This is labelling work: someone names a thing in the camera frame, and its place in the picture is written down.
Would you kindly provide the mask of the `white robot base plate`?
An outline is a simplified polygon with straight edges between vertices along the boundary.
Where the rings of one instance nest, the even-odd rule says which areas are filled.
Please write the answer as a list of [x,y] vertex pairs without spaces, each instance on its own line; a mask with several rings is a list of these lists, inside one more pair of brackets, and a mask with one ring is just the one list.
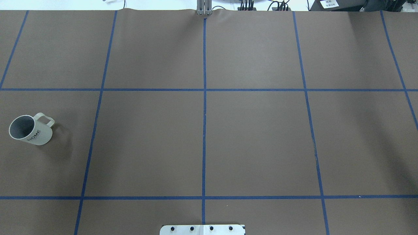
[[245,235],[245,225],[167,225],[162,226],[160,235]]

